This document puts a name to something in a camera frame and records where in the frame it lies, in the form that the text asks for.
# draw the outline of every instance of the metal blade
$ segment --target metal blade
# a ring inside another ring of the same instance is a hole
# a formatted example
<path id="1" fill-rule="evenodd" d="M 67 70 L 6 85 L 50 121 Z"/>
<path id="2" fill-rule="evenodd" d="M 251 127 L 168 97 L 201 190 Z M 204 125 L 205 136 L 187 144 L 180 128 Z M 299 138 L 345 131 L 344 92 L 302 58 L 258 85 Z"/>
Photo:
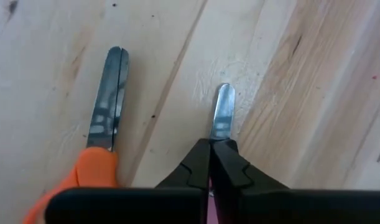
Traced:
<path id="1" fill-rule="evenodd" d="M 229 139 L 231 136 L 231 127 L 234 119 L 234 102 L 234 87 L 230 84 L 223 84 L 218 92 L 210 139 L 219 141 Z"/>
<path id="2" fill-rule="evenodd" d="M 129 68 L 129 55 L 120 47 L 109 50 L 91 117 L 87 147 L 111 150 L 118 131 Z"/>

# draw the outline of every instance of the wooden table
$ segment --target wooden table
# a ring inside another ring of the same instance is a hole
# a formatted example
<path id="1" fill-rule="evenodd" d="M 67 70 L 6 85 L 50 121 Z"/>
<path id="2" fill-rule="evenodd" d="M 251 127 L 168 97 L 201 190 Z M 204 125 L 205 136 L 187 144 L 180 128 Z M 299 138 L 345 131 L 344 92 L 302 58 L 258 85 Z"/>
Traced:
<path id="1" fill-rule="evenodd" d="M 291 187 L 380 189 L 380 1 L 0 0 L 0 223 L 84 148 L 108 49 L 130 54 L 118 179 L 152 187 L 208 136 Z"/>

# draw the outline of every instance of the wooden plank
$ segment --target wooden plank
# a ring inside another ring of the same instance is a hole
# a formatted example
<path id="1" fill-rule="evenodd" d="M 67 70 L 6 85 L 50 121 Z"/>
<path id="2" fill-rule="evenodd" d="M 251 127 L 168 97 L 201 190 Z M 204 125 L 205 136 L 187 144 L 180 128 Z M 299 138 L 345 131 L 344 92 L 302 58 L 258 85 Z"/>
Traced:
<path id="1" fill-rule="evenodd" d="M 370 111 L 350 114 L 380 101 L 358 101 L 367 93 L 347 87 L 361 75 L 354 67 L 374 60 L 360 56 L 380 16 L 380 1 L 314 1 L 295 11 L 282 45 L 296 51 L 277 51 L 241 130 L 241 153 L 289 186 L 342 188 L 355 141 L 371 122 Z M 370 85 L 372 76 L 364 77 Z"/>
<path id="2" fill-rule="evenodd" d="M 72 168 L 114 45 L 131 56 L 118 144 L 130 167 L 202 4 L 28 0 L 10 14 L 0 0 L 0 223 L 19 223 Z"/>
<path id="3" fill-rule="evenodd" d="M 370 33 L 367 47 L 353 71 L 353 76 L 359 78 L 348 84 L 348 88 L 355 86 L 348 102 L 352 107 L 361 105 L 362 111 L 350 119 L 358 126 L 365 119 L 370 122 L 364 128 L 357 126 L 364 136 L 357 145 L 344 187 L 380 190 L 380 14 L 376 15 L 376 25 L 371 26 Z"/>

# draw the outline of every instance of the orange-handled scissors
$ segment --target orange-handled scissors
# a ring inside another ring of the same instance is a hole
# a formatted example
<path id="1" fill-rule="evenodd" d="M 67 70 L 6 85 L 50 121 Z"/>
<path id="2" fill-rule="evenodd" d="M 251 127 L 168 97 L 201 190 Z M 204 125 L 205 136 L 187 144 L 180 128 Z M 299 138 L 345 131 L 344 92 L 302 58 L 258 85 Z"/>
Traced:
<path id="1" fill-rule="evenodd" d="M 118 157 L 113 151 L 123 106 L 125 82 L 129 71 L 129 54 L 120 47 L 109 50 L 98 88 L 86 149 L 74 168 L 55 189 L 46 193 L 31 208 L 24 224 L 36 222 L 49 200 L 73 187 L 117 187 Z"/>

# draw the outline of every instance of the red handle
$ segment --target red handle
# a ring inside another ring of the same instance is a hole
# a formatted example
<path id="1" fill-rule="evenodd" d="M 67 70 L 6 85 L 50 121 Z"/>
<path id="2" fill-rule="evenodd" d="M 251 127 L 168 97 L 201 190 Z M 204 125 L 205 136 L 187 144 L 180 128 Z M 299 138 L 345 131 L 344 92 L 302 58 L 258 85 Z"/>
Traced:
<path id="1" fill-rule="evenodd" d="M 72 187 L 118 187 L 116 182 L 116 152 L 109 152 L 101 147 L 89 147 L 81 152 L 68 177 L 63 179 L 55 189 L 47 192 L 31 208 L 24 219 L 24 224 L 34 224 L 49 200 L 59 192 Z"/>

